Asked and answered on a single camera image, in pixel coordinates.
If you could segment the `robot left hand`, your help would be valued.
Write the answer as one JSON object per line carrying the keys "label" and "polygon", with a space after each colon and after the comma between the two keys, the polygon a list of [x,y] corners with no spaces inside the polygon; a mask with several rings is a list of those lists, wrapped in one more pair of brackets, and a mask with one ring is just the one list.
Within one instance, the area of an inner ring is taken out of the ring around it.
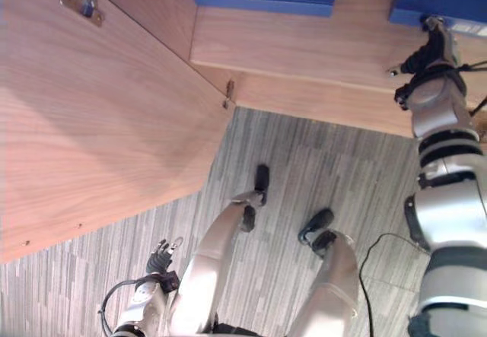
{"label": "robot left hand", "polygon": [[158,273],[163,275],[167,272],[174,252],[182,245],[183,238],[178,237],[173,241],[165,239],[158,242],[157,246],[151,251],[148,261],[146,263],[146,273]]}

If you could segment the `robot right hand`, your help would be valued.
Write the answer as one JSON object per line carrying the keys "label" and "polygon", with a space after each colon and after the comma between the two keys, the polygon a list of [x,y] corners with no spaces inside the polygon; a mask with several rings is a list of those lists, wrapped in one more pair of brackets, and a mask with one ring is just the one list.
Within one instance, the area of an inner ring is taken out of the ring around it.
{"label": "robot right hand", "polygon": [[404,62],[389,68],[387,74],[390,77],[403,74],[415,75],[433,65],[448,65],[454,68],[460,65],[457,42],[444,19],[429,15],[423,16],[420,21],[422,29],[428,33],[427,43]]}

